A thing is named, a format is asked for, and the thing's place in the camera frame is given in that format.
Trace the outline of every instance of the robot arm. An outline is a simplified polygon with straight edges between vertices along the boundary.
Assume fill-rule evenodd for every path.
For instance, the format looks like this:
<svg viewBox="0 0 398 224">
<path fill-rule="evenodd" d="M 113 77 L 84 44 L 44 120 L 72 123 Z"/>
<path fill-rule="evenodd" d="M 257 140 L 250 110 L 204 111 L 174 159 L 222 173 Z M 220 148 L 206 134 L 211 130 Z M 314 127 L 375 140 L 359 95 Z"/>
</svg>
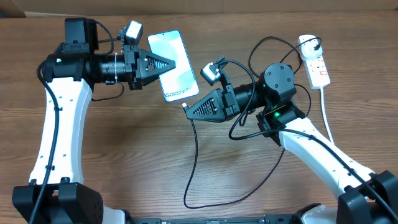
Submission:
<svg viewBox="0 0 398 224">
<path fill-rule="evenodd" d="M 308 118 L 297 118 L 286 124 L 287 129 L 301 131 L 314 135 L 317 139 L 327 144 L 347 164 L 353 168 L 362 179 L 368 181 L 370 174 L 374 172 L 354 161 L 343 153 L 327 138 L 325 138 L 311 123 Z M 351 175 L 328 151 L 319 143 L 298 134 L 280 132 L 280 143 L 286 150 L 300 158 L 330 189 L 333 195 L 338 197 L 345 193 L 345 187 L 357 187 L 361 182 Z"/>
<path fill-rule="evenodd" d="M 62 178 L 69 178 L 71 183 L 84 184 L 81 169 L 81 144 L 83 127 L 88 104 L 93 94 L 85 80 L 73 81 L 73 78 L 55 78 L 49 83 L 57 97 L 60 111 L 57 146 L 53 160 L 54 170 L 50 173 L 49 184 L 58 184 Z M 54 132 L 54 105 L 51 96 L 46 90 L 46 112 L 42 143 L 35 167 L 30 174 L 29 182 L 43 184 L 45 166 L 49 161 L 52 133 Z"/>
<path fill-rule="evenodd" d="M 190 120 L 220 123 L 238 114 L 241 119 L 243 113 L 264 107 L 256 115 L 261 132 L 233 137 L 230 131 L 229 137 L 232 140 L 261 134 L 270 137 L 303 160 L 326 183 L 338 200 L 338 208 L 306 210 L 300 215 L 302 223 L 365 224 L 380 220 L 393 223 L 397 219 L 398 179 L 388 171 L 375 174 L 317 131 L 292 99 L 296 89 L 291 66 L 283 63 L 268 66 L 253 89 L 253 83 L 233 88 L 222 69 L 226 64 L 221 57 L 202 69 L 201 75 L 210 85 L 220 81 L 223 89 L 212 90 L 192 107 L 183 104 L 185 114 Z M 375 202 L 368 203 L 367 198 Z"/>
<path fill-rule="evenodd" d="M 43 82 L 55 95 L 58 108 L 46 89 L 47 109 L 39 155 L 29 185 L 15 187 L 12 193 L 14 206 L 29 223 L 129 222 L 128 212 L 105 207 L 101 195 L 83 185 L 81 145 L 88 104 L 95 83 L 127 82 L 130 90 L 141 90 L 161 73 L 175 68 L 175 62 L 138 49 L 142 25 L 134 21 L 119 31 L 121 55 L 94 54 L 98 50 L 96 24 L 100 23 L 86 18 L 65 19 L 66 42 L 39 66 L 38 75 L 43 73 Z M 49 179 L 45 182 L 55 133 L 55 110 L 59 112 L 59 129 Z"/>
</svg>

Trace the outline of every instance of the power strip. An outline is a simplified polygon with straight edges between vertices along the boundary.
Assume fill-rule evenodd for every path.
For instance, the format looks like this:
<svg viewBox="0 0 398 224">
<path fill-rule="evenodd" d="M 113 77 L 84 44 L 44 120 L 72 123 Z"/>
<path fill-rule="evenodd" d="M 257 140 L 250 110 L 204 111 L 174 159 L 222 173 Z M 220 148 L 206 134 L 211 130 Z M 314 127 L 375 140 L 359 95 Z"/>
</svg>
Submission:
<svg viewBox="0 0 398 224">
<path fill-rule="evenodd" d="M 301 35 L 298 38 L 298 43 L 301 44 L 308 39 L 314 38 L 314 35 Z M 316 54 L 316 57 L 310 57 L 314 55 L 313 52 L 309 52 L 309 49 L 313 49 L 318 45 L 318 40 L 311 40 L 300 46 L 301 58 L 304 61 L 305 71 L 307 73 L 308 80 L 310 82 L 311 89 L 319 90 L 321 87 L 325 87 L 330 84 L 330 78 L 328 70 L 326 69 L 325 62 L 322 57 L 322 48 L 319 49 L 320 55 Z"/>
<path fill-rule="evenodd" d="M 305 42 L 308 39 L 314 38 L 314 35 L 301 35 L 298 38 L 298 44 Z M 310 82 L 311 89 L 320 90 L 321 94 L 321 111 L 323 116 L 323 122 L 325 123 L 326 131 L 329 136 L 329 140 L 332 144 L 335 144 L 333 137 L 330 132 L 328 120 L 326 118 L 325 109 L 325 98 L 323 88 L 330 84 L 330 78 L 328 70 L 326 69 L 325 61 L 322 57 L 322 47 L 315 50 L 315 46 L 318 45 L 318 40 L 310 40 L 300 46 L 301 58 L 304 61 L 305 73 L 307 73 L 308 80 Z"/>
</svg>

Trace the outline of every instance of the black cable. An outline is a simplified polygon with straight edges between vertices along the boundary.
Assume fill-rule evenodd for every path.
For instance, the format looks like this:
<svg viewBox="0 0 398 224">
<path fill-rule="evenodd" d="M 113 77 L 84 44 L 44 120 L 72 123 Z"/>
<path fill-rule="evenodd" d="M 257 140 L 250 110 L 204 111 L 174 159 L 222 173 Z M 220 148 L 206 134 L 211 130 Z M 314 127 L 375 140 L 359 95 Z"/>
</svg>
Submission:
<svg viewBox="0 0 398 224">
<path fill-rule="evenodd" d="M 308 99 L 310 100 L 310 105 L 308 106 L 308 111 L 307 111 L 307 114 L 305 116 L 308 116 L 310 114 L 310 111 L 311 111 L 311 95 L 310 95 L 310 92 L 308 92 L 308 90 L 304 86 L 302 86 L 300 84 L 294 84 L 294 85 L 303 88 L 307 92 Z"/>
<path fill-rule="evenodd" d="M 120 85 L 122 85 L 122 91 L 120 92 L 119 95 L 117 95 L 117 96 L 112 96 L 112 97 L 109 97 L 109 98 L 102 98 L 102 99 L 98 99 L 98 100 L 94 100 L 94 99 L 91 98 L 91 100 L 94 101 L 94 102 L 96 102 L 96 101 L 103 101 L 103 100 L 112 100 L 112 99 L 116 99 L 117 97 L 120 97 L 120 96 L 123 95 L 123 93 L 124 93 L 124 85 L 123 85 L 123 83 L 121 83 L 121 82 L 117 82 L 117 83 L 120 84 Z"/>
<path fill-rule="evenodd" d="M 117 39 L 117 38 L 113 38 L 113 39 L 104 39 L 104 40 L 99 40 L 98 41 L 98 43 L 100 44 L 100 43 L 107 43 L 107 42 L 110 42 L 110 41 L 117 41 L 117 40 L 119 40 L 119 39 Z"/>
<path fill-rule="evenodd" d="M 291 43 L 287 42 L 286 40 L 281 39 L 281 38 L 278 38 L 278 37 L 273 37 L 273 36 L 269 36 L 269 37 L 263 38 L 263 39 L 260 40 L 260 41 L 256 44 L 256 46 L 254 46 L 254 48 L 251 50 L 251 53 L 250 53 L 250 56 L 249 56 L 249 61 L 248 61 L 248 65 L 249 65 L 249 69 L 250 69 L 251 73 L 252 73 L 254 76 L 256 76 L 257 78 L 260 77 L 260 76 L 253 70 L 253 68 L 252 68 L 252 66 L 251 66 L 251 57 L 252 57 L 253 53 L 256 51 L 256 49 L 257 49 L 262 43 L 264 43 L 264 42 L 267 41 L 267 40 L 278 40 L 278 41 L 281 41 L 281 42 L 283 42 L 283 43 L 289 45 L 292 49 L 294 49 L 294 50 L 296 51 L 296 53 L 297 53 L 297 55 L 298 55 L 298 57 L 299 57 L 299 65 L 298 65 L 298 68 L 297 68 L 296 71 L 294 71 L 294 73 L 293 73 L 293 74 L 296 74 L 296 72 L 298 72 L 298 71 L 300 70 L 301 64 L 303 63 L 302 60 L 301 60 L 301 57 L 300 57 L 300 52 L 298 52 L 298 50 L 295 49 L 295 47 L 294 47 Z"/>
<path fill-rule="evenodd" d="M 110 50 L 109 52 L 100 53 L 100 54 L 95 54 L 95 55 L 109 55 L 109 54 L 111 54 L 111 53 L 113 52 L 113 50 L 114 50 L 114 43 L 113 43 L 114 41 L 113 41 L 112 34 L 111 34 L 111 32 L 108 30 L 108 28 L 106 28 L 106 27 L 104 26 L 104 24 L 102 24 L 102 23 L 100 23 L 100 22 L 98 22 L 98 21 L 95 21 L 95 23 L 97 23 L 98 25 L 100 25 L 100 26 L 108 33 L 109 39 L 110 39 L 110 41 L 111 41 L 111 50 Z"/>
<path fill-rule="evenodd" d="M 246 114 L 244 115 L 243 121 L 239 120 L 239 125 L 240 127 L 243 127 L 246 124 L 246 118 L 248 118 L 248 115 L 253 114 L 255 110 L 247 111 Z"/>
<path fill-rule="evenodd" d="M 307 42 L 309 42 L 309 41 L 311 41 L 311 40 L 315 40 L 315 39 L 318 39 L 318 40 L 319 40 L 318 45 L 314 47 L 315 50 L 318 50 L 318 49 L 320 48 L 320 46 L 321 46 L 322 39 L 321 39 L 320 37 L 314 37 L 314 38 L 308 39 L 308 40 L 302 42 L 301 44 L 298 44 L 297 46 L 295 46 L 292 50 L 290 50 L 290 52 L 288 52 L 288 53 L 285 55 L 285 57 L 282 58 L 282 60 L 281 60 L 280 62 L 282 63 L 282 62 L 285 60 L 285 58 L 286 58 L 287 56 L 289 56 L 290 53 L 292 53 L 294 50 L 297 52 L 297 48 L 300 47 L 301 45 L 303 45 L 303 44 L 305 44 L 305 43 L 307 43 Z"/>
<path fill-rule="evenodd" d="M 191 184 L 193 175 L 195 174 L 195 169 L 196 169 L 196 166 L 197 166 L 197 163 L 198 163 L 198 136 L 197 136 L 197 131 L 195 129 L 195 124 L 193 123 L 193 120 L 191 120 L 191 123 L 192 123 L 193 135 L 195 136 L 195 162 L 193 163 L 192 173 L 191 173 L 191 176 L 189 178 L 187 187 L 185 188 L 184 199 L 183 199 L 185 207 L 189 208 L 189 209 L 199 209 L 199 208 L 206 208 L 206 207 L 217 207 L 217 206 L 223 206 L 223 205 L 231 205 L 233 203 L 238 203 L 238 202 L 241 202 L 241 201 L 245 200 L 246 198 L 250 197 L 250 195 L 252 195 L 256 190 L 258 190 L 267 181 L 267 179 L 271 176 L 271 174 L 274 172 L 274 170 L 278 166 L 278 164 L 279 164 L 280 160 L 282 159 L 282 156 L 284 155 L 284 152 L 285 152 L 285 149 L 283 149 L 282 150 L 282 154 L 279 156 L 278 161 L 276 162 L 276 164 L 272 168 L 272 170 L 269 172 L 267 177 L 255 189 L 253 189 L 250 193 L 248 193 L 243 198 L 235 200 L 233 202 L 219 203 L 219 204 L 213 204 L 213 205 L 203 205 L 203 206 L 199 206 L 199 207 L 191 207 L 191 206 L 188 206 L 187 202 L 186 202 L 187 193 L 188 193 L 188 189 L 189 189 L 189 186 Z"/>
<path fill-rule="evenodd" d="M 253 138 L 253 137 L 256 137 L 256 136 L 260 136 L 260 135 L 263 135 L 263 134 L 278 133 L 278 132 L 282 132 L 282 131 L 285 131 L 285 132 L 288 132 L 288 133 L 299 134 L 301 136 L 304 136 L 306 138 L 314 140 L 315 142 L 317 142 L 321 146 L 323 146 L 337 161 L 340 162 L 341 165 L 343 165 L 343 167 L 345 167 L 348 170 L 348 172 L 351 175 L 353 175 L 356 179 L 358 179 L 364 185 L 366 190 L 368 190 L 371 193 L 371 196 L 373 196 L 373 198 L 375 198 L 376 201 L 378 201 L 381 204 L 381 206 L 384 209 L 387 210 L 387 212 L 390 214 L 390 216 L 398 222 L 398 216 L 394 213 L 394 211 L 387 204 L 387 202 L 384 201 L 384 199 L 368 183 L 366 183 L 366 181 L 364 179 L 362 179 L 362 177 L 360 177 L 355 172 L 355 170 L 353 168 L 351 168 L 342 158 L 340 158 L 340 156 L 338 156 L 327 144 L 325 144 L 323 141 L 317 139 L 312 134 L 307 134 L 307 133 L 303 133 L 301 131 L 296 131 L 296 130 L 291 130 L 291 129 L 272 129 L 272 130 L 260 131 L 260 132 L 253 133 L 253 134 L 248 134 L 248 135 L 245 135 L 245 136 L 233 137 L 231 139 L 232 140 L 243 140 L 243 139 L 249 139 L 249 138 Z"/>
<path fill-rule="evenodd" d="M 30 216 L 29 219 L 29 224 L 33 224 L 35 221 L 35 218 L 37 216 L 37 212 L 39 211 L 40 204 L 43 201 L 43 196 L 44 196 L 44 191 L 47 186 L 47 183 L 49 182 L 49 177 L 50 177 L 50 172 L 52 170 L 52 162 L 54 159 L 54 154 L 55 154 L 55 146 L 57 145 L 57 138 L 58 138 L 58 129 L 59 129 L 59 119 L 60 119 L 60 108 L 58 107 L 58 102 L 57 98 L 54 95 L 54 92 L 51 90 L 49 85 L 45 82 L 45 80 L 42 77 L 41 70 L 43 67 L 44 62 L 42 62 L 38 67 L 37 67 L 37 78 L 39 78 L 40 82 L 43 84 L 45 89 L 48 91 L 48 93 L 51 96 L 51 99 L 54 103 L 54 112 L 55 112 L 55 124 L 54 124 L 54 134 L 52 137 L 52 143 L 51 143 L 51 150 L 50 150 L 50 155 L 49 155 L 49 163 L 46 166 L 46 171 L 43 179 L 43 184 L 42 188 L 40 189 L 39 196 L 37 197 L 35 206 L 32 211 L 32 215 Z"/>
<path fill-rule="evenodd" d="M 253 96 L 254 96 L 254 92 L 255 92 L 255 90 L 256 90 L 256 81 L 254 80 L 253 74 L 248 70 L 248 68 L 246 68 L 246 67 L 245 67 L 244 65 L 242 65 L 241 63 L 239 63 L 239 62 L 237 62 L 237 61 L 234 61 L 234 60 L 224 60 L 224 61 L 222 61 L 222 62 L 220 63 L 220 65 L 225 64 L 225 63 L 234 63 L 235 65 L 241 67 L 241 68 L 250 76 L 251 81 L 252 81 L 252 85 L 253 85 L 253 86 L 252 86 L 252 90 L 251 90 L 251 95 L 250 95 L 250 98 L 249 98 L 249 101 L 248 101 L 248 104 L 247 104 L 246 107 L 243 109 L 242 113 L 241 113 L 241 114 L 239 115 L 239 117 L 235 120 L 235 122 L 233 123 L 231 129 L 229 130 L 229 136 L 230 136 L 230 135 L 232 135 L 232 132 L 233 132 L 233 130 L 235 129 L 236 125 L 237 125 L 238 123 L 241 122 L 242 117 L 245 115 L 246 111 L 247 111 L 248 108 L 249 108 L 249 105 L 250 105 L 251 102 L 252 102 L 252 99 L 253 99 Z"/>
</svg>

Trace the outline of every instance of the black base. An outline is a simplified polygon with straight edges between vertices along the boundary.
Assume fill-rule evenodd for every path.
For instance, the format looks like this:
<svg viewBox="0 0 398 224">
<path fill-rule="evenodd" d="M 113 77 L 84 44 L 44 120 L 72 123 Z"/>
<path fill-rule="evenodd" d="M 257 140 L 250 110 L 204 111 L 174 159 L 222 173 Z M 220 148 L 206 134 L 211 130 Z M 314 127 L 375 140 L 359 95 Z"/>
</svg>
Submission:
<svg viewBox="0 0 398 224">
<path fill-rule="evenodd" d="M 291 224 L 296 215 L 266 215 L 250 218 L 198 218 L 161 220 L 159 218 L 135 218 L 134 224 Z"/>
<path fill-rule="evenodd" d="M 41 185 L 14 187 L 12 204 L 28 222 Z M 79 183 L 49 184 L 35 223 L 102 224 L 103 201 L 100 193 Z"/>
</svg>

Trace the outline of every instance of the power plug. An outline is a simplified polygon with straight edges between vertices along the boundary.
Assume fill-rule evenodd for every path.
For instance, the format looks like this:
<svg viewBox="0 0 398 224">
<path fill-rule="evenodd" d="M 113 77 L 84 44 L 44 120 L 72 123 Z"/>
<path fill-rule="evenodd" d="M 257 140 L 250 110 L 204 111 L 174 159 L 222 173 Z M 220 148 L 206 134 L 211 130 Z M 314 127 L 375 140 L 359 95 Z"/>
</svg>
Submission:
<svg viewBox="0 0 398 224">
<path fill-rule="evenodd" d="M 310 34 L 305 34 L 305 35 L 301 35 L 297 42 L 299 44 L 305 42 L 306 40 L 309 40 L 311 38 L 315 38 L 314 35 L 310 35 Z M 316 59 L 319 56 L 322 55 L 323 53 L 323 49 L 322 46 L 319 47 L 319 49 L 316 49 L 316 46 L 318 45 L 318 40 L 317 39 L 313 39 L 311 41 L 308 41 L 306 43 L 304 43 L 303 45 L 300 46 L 300 50 L 301 50 L 301 59 L 303 61 L 306 60 L 312 60 L 312 59 Z"/>
<path fill-rule="evenodd" d="M 308 39 L 314 38 L 314 37 L 315 37 L 314 35 L 301 35 L 298 38 L 297 42 L 299 44 L 301 44 L 302 42 L 304 42 Z M 320 47 L 318 50 L 314 50 L 314 47 L 316 45 L 318 45 L 318 41 L 315 39 L 315 41 L 311 40 L 311 41 L 303 44 L 300 48 L 302 58 L 303 57 L 306 58 L 306 60 L 304 60 L 304 58 L 303 58 L 305 72 L 307 73 L 307 77 L 310 82 L 311 89 L 313 89 L 313 90 L 319 90 L 320 88 L 323 88 L 330 84 L 328 70 L 326 69 L 326 65 L 325 65 L 325 62 L 323 61 L 323 57 L 322 57 L 322 47 Z M 308 59 L 308 58 L 311 58 L 308 56 L 310 56 L 312 54 L 312 52 L 316 52 L 314 54 L 317 55 L 317 57 Z"/>
</svg>

